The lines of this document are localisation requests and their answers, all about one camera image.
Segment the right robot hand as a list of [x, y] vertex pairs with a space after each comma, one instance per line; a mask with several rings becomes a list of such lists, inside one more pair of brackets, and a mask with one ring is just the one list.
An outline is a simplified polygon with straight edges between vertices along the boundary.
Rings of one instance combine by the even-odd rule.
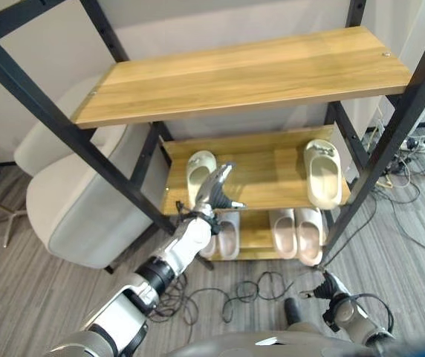
[[349, 290], [343, 282], [333, 273], [329, 271], [322, 272], [324, 281], [315, 289], [299, 292], [299, 297], [302, 299], [319, 298], [332, 300], [338, 295], [350, 295]]

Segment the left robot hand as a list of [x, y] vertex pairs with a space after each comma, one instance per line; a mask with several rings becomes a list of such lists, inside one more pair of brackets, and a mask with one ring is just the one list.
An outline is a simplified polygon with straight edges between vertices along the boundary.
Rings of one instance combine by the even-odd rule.
[[227, 197], [223, 191], [224, 183], [234, 167], [235, 164], [229, 161], [208, 175], [195, 197], [193, 211], [212, 216], [214, 210], [238, 210], [247, 207], [245, 203]]

